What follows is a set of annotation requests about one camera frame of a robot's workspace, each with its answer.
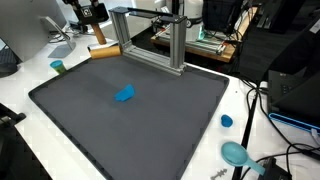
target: white desk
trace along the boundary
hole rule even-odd
[[[75,41],[76,49],[63,59],[67,69],[89,58],[86,47],[95,43],[96,39],[93,36],[83,36]],[[57,75],[49,66],[54,59],[47,58],[55,46],[48,44],[34,58],[22,63],[17,73],[0,79],[0,102],[17,113],[27,115],[16,128],[53,179],[104,179],[28,96],[29,91]],[[248,117],[245,101],[248,88],[238,79],[229,78],[229,87],[183,175],[183,180],[208,180],[224,168],[228,172],[223,179],[232,177],[234,168],[222,160],[220,147],[226,141],[240,143],[242,140]],[[221,126],[220,117],[223,114],[233,118],[231,128]]]
[[[263,82],[261,87],[267,87],[267,83]],[[264,110],[267,110],[267,97],[262,96]],[[294,128],[292,126],[273,121],[280,131],[292,143],[304,143],[314,147],[318,147],[312,139],[310,133]],[[260,159],[273,154],[285,153],[288,144],[280,137],[276,130],[272,127],[269,120],[261,111],[259,101],[255,110],[251,134],[248,144],[248,152],[253,160]],[[287,171],[285,156],[277,157],[277,165]],[[289,155],[289,167],[293,180],[317,180],[319,179],[320,162],[302,154]],[[256,180],[257,173],[250,170],[245,179]]]

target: light blue spoon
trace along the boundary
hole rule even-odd
[[[254,162],[248,155],[246,149],[235,142],[226,142],[221,147],[222,158],[230,165],[235,167],[249,166],[251,169],[263,175],[265,169]]]

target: blue object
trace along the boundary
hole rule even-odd
[[[126,101],[134,96],[134,88],[131,84],[128,84],[123,90],[119,91],[114,98],[117,101]]]
[[[61,60],[56,60],[56,61],[53,61],[53,62],[50,64],[50,66],[51,66],[52,68],[57,68],[57,67],[61,66],[62,64],[63,64],[63,62],[62,62]]]
[[[221,124],[223,127],[230,127],[233,124],[233,120],[228,115],[221,116]]]
[[[251,169],[263,175],[265,169],[254,162],[248,155],[246,149],[235,142],[226,142],[221,147],[222,158],[230,165],[235,167],[249,166]]]
[[[316,129],[316,130],[320,131],[320,127],[313,126],[311,124],[304,123],[303,121],[292,119],[292,118],[289,118],[289,117],[286,117],[286,116],[283,116],[283,115],[280,115],[277,113],[270,113],[269,118],[271,120],[279,121],[281,123],[293,126],[298,129],[302,129],[302,130],[310,132],[310,133],[311,133],[311,129]]]

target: metal bracket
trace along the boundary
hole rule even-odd
[[[156,16],[161,16],[160,19],[162,21],[170,23],[172,30],[170,34],[170,58],[132,45],[127,19],[125,17],[125,14],[129,12],[133,12],[131,14],[136,15],[138,13],[147,13],[148,17],[155,14]],[[187,17],[125,7],[116,7],[109,10],[109,13],[124,56],[128,56],[174,75],[179,76],[183,73],[186,67],[184,58]]]

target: gray mat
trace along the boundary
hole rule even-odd
[[[191,68],[177,77],[121,56],[89,60],[29,95],[108,179],[173,180],[228,82]],[[127,84],[135,96],[115,101]]]

